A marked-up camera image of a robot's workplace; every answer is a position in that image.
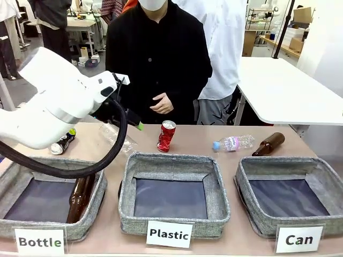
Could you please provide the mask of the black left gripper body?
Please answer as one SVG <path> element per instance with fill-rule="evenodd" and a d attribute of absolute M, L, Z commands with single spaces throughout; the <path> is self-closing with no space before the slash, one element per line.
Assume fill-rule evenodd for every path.
<path fill-rule="evenodd" d="M 129 125 L 141 125 L 141 118 L 132 110 L 122 107 L 116 100 L 105 100 L 105 102 L 102 103 L 98 110 L 92 113 L 92 117 L 101 122 L 111 123 L 113 125 L 119 126 L 121 119 L 120 111 L 116 107 L 117 105 L 119 105 L 124 110 Z"/>

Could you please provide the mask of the person's left hand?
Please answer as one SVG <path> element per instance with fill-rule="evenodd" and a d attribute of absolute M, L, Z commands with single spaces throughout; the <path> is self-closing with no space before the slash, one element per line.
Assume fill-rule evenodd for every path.
<path fill-rule="evenodd" d="M 150 109 L 158 114 L 165 115 L 174 110 L 174 106 L 166 93 L 159 94 L 153 100 L 157 101 L 157 104 L 151 106 Z"/>

